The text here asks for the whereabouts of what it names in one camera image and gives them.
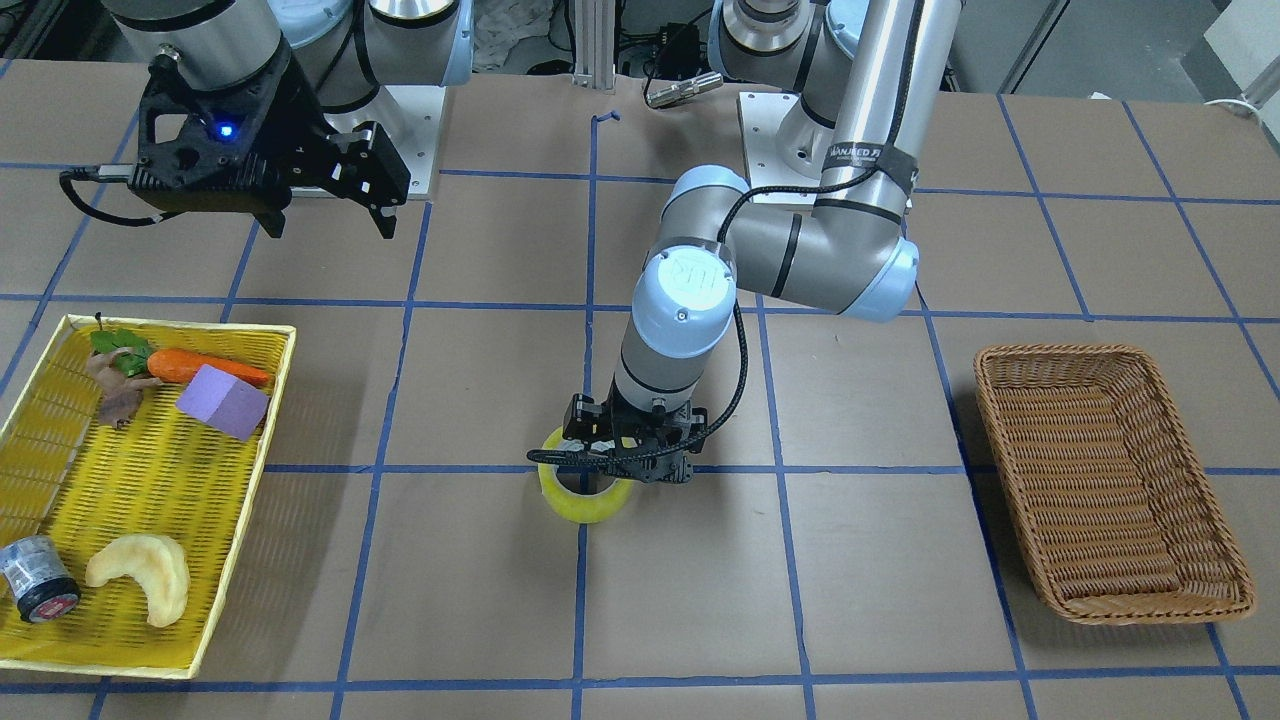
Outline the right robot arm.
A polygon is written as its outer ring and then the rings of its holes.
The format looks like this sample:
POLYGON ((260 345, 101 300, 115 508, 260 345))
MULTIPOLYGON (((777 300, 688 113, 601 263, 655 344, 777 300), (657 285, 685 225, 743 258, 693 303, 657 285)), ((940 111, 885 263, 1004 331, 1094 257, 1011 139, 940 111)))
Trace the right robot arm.
POLYGON ((136 159, 59 183, 123 227, 186 213, 284 233, 300 190, 358 204, 384 238, 429 188, 439 113, 425 92, 474 69, 471 1, 108 1, 148 60, 136 159))

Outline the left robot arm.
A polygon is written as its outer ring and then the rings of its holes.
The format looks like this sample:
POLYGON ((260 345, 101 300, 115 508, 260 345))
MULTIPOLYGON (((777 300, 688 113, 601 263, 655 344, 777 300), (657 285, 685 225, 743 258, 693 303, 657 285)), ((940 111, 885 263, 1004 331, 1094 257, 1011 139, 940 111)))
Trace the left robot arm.
POLYGON ((735 413, 749 352, 724 411, 692 402, 714 347, 745 343, 739 292, 888 322, 916 283, 902 234, 960 1, 717 1, 708 60, 721 74, 797 97, 806 137, 792 164, 815 178, 805 211, 762 201, 796 184, 750 186, 694 167, 660 211, 635 286, 609 393, 575 395, 558 439, 534 462, 645 483, 686 483, 690 454, 735 413))

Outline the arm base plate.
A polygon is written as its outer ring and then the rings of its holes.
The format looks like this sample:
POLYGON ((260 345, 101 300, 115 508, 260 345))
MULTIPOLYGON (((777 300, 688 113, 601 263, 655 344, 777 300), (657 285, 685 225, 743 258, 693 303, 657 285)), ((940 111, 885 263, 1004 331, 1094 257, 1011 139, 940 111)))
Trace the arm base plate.
POLYGON ((891 222, 908 214, 932 101, 916 108, 895 90, 851 92, 828 128, 800 94, 739 99, 748 182, 767 208, 832 215, 859 211, 891 222))
MULTIPOLYGON (((335 88, 321 90, 319 97, 323 101, 337 101, 339 110, 328 111, 326 120, 339 133, 351 133, 366 120, 378 122, 410 173, 406 197, 412 201, 431 197, 448 88, 383 85, 374 91, 366 88, 362 81, 343 81, 335 88)), ((356 174, 364 169, 364 160, 360 158, 347 161, 346 169, 337 170, 333 163, 321 163, 314 152, 308 152, 303 155, 300 170, 289 163, 280 168, 280 173, 294 195, 321 197, 333 196, 332 191, 320 186, 319 179, 323 177, 332 183, 338 182, 343 190, 370 191, 370 181, 356 174)))

